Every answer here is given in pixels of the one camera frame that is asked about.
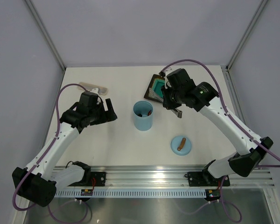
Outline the metal tongs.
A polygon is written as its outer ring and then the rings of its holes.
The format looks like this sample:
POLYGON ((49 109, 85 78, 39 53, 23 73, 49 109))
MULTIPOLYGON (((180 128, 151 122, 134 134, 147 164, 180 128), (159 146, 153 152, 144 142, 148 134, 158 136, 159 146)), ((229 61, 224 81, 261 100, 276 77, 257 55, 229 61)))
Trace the metal tongs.
MULTIPOLYGON (((157 93, 155 93, 152 88, 149 88, 149 94, 152 95, 152 97, 156 100, 158 100, 160 103, 163 103, 163 98, 161 98, 157 93)), ((182 118, 182 111, 178 110, 177 108, 175 109, 170 109, 171 112, 173 112, 178 118, 182 118)))

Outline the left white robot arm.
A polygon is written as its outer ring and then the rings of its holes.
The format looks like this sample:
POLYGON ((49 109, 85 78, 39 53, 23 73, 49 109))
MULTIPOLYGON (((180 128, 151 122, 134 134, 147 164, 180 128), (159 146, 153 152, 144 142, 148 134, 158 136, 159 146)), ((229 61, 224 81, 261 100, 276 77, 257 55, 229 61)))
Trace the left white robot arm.
POLYGON ((84 91, 62 115, 57 115, 55 136, 40 150, 37 156, 24 168, 15 168, 12 179, 15 191, 13 207, 21 211, 16 197, 21 196, 34 204, 46 207, 56 192, 74 184, 93 184, 91 167, 76 161, 62 171, 53 173, 54 167, 73 140, 87 127, 112 122, 117 119, 112 102, 103 100, 97 89, 84 91))

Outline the light blue lid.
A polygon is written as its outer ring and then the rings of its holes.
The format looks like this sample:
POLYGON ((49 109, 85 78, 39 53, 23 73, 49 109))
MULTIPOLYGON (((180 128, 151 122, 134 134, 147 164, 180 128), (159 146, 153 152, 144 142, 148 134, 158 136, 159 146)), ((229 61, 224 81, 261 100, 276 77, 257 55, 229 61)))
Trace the light blue lid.
POLYGON ((188 137, 178 135, 171 140, 170 147, 176 155, 185 156, 191 152, 192 143, 188 137))

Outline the light blue cup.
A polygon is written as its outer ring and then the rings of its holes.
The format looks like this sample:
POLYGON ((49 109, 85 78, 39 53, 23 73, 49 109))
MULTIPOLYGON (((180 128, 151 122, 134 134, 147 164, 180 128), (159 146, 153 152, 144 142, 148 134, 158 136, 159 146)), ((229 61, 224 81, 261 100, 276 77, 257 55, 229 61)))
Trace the light blue cup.
POLYGON ((153 125, 153 106, 148 101, 138 101, 133 106, 133 123, 136 129, 139 131, 148 131, 153 125))

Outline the brown lid handle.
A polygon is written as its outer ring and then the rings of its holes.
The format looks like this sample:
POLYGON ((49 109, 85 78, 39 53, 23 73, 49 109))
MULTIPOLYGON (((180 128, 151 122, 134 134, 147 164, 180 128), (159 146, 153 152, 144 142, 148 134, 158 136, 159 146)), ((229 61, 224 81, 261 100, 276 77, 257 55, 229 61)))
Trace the brown lid handle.
POLYGON ((184 148, 184 145, 186 143, 186 138, 182 138, 181 142, 180 142, 180 145, 178 146, 177 150, 178 151, 181 151, 183 148, 184 148))

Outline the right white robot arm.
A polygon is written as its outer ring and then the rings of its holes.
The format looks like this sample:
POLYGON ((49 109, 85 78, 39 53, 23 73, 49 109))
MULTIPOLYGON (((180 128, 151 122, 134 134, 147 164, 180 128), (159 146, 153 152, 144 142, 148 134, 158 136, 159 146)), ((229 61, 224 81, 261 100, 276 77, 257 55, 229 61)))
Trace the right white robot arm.
POLYGON ((208 118, 236 149, 234 155, 212 160, 200 172, 188 172, 190 186, 216 186, 230 174, 247 177, 273 145, 269 137, 260 137, 232 112, 225 110, 218 91, 209 83, 196 85, 185 69, 177 69, 166 75, 161 91, 163 107, 176 110, 185 104, 193 108, 208 118))

